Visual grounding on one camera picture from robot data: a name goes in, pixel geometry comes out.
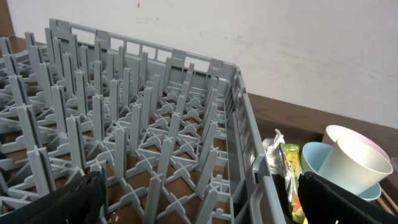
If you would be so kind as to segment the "grey plastic dish rack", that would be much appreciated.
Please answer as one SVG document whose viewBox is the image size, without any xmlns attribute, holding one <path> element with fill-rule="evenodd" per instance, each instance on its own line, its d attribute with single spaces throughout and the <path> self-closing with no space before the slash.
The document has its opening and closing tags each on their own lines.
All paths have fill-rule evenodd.
<svg viewBox="0 0 398 224">
<path fill-rule="evenodd" d="M 1 39 L 1 222 L 86 175 L 100 223 L 283 223 L 238 66 L 51 19 Z"/>
</svg>

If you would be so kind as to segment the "dark brown serving tray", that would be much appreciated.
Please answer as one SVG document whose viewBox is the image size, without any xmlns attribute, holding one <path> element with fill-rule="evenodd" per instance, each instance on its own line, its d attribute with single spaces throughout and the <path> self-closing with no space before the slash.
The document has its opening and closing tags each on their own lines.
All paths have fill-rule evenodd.
<svg viewBox="0 0 398 224">
<path fill-rule="evenodd" d="M 289 213 L 289 203 L 287 201 L 287 193 L 285 190 L 284 179 L 280 175 L 272 174 L 272 178 L 276 187 L 277 195 L 279 198 L 282 211 L 284 213 L 286 223 L 295 223 L 291 219 L 291 214 Z M 391 200 L 397 205 L 397 172 L 389 175 L 382 181 L 380 181 L 381 188 L 385 193 L 391 198 Z M 392 204 L 388 201 L 384 194 L 381 194 L 380 198 L 388 206 L 392 212 L 397 215 L 396 210 L 392 207 Z"/>
</svg>

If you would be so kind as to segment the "crumpled white wrapper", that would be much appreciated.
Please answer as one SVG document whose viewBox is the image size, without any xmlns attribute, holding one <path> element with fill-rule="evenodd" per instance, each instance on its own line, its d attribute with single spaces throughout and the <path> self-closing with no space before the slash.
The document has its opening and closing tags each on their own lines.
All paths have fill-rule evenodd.
<svg viewBox="0 0 398 224">
<path fill-rule="evenodd" d="M 284 143 L 284 135 L 278 129 L 275 129 L 274 138 L 265 138 L 262 142 L 271 174 L 277 175 L 283 173 L 280 145 Z"/>
</svg>

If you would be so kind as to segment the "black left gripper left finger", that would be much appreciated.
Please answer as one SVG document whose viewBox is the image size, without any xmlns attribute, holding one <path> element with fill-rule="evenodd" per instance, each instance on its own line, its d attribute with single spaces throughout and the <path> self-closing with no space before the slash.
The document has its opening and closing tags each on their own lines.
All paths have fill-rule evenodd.
<svg viewBox="0 0 398 224">
<path fill-rule="evenodd" d="M 1 223 L 96 223 L 106 199 L 101 172 L 92 171 L 1 217 Z"/>
</svg>

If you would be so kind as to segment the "green orange snack wrapper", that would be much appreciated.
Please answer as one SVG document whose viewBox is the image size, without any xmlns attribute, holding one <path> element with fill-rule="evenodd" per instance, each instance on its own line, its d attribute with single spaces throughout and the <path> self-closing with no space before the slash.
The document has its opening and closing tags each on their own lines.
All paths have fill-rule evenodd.
<svg viewBox="0 0 398 224">
<path fill-rule="evenodd" d="M 289 201 L 289 212 L 294 222 L 302 224 L 305 222 L 305 214 L 298 196 L 299 177 L 302 173 L 300 146 L 282 143 L 280 145 L 280 156 L 282 159 L 287 200 Z"/>
</svg>

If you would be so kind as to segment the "cream plastic cup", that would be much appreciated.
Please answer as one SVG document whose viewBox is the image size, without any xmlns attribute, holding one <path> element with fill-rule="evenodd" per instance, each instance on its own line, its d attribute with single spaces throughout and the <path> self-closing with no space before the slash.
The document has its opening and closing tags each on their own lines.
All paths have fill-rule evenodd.
<svg viewBox="0 0 398 224">
<path fill-rule="evenodd" d="M 355 138 L 339 138 L 318 175 L 359 195 L 393 171 L 390 162 L 372 147 Z"/>
</svg>

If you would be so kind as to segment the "pink bowl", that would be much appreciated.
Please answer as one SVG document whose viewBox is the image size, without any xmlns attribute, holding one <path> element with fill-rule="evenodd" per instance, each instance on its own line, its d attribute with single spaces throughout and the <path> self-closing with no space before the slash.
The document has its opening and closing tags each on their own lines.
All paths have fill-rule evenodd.
<svg viewBox="0 0 398 224">
<path fill-rule="evenodd" d="M 375 142 L 363 136 L 362 134 L 353 131 L 352 129 L 346 128 L 344 126 L 339 126 L 335 124 L 328 125 L 325 128 L 325 132 L 322 138 L 322 143 L 334 145 L 336 140 L 340 137 L 353 137 L 358 139 L 359 141 L 365 143 L 366 145 L 370 146 L 371 148 L 375 149 L 377 152 L 382 154 L 388 161 L 390 161 L 389 156 L 387 153 L 378 146 Z"/>
</svg>

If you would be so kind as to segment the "light blue bowl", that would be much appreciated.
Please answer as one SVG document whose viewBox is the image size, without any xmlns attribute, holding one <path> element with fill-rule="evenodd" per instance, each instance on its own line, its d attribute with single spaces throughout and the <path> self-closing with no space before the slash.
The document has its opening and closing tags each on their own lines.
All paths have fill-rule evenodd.
<svg viewBox="0 0 398 224">
<path fill-rule="evenodd" d="M 300 156 L 302 174 L 306 172 L 314 172 L 317 174 L 327 155 L 332 149 L 333 146 L 322 142 L 306 143 L 302 148 L 302 154 Z M 381 193 L 381 186 L 379 183 L 376 183 L 372 187 L 359 194 L 358 197 L 370 202 L 378 199 L 381 196 Z"/>
</svg>

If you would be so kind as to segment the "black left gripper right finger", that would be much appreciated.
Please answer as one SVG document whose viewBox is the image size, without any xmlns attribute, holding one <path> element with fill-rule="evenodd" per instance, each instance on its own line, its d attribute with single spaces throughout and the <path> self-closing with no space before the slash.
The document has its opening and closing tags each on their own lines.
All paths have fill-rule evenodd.
<svg viewBox="0 0 398 224">
<path fill-rule="evenodd" d="M 314 172 L 298 179 L 298 197 L 309 223 L 391 223 L 397 217 Z"/>
</svg>

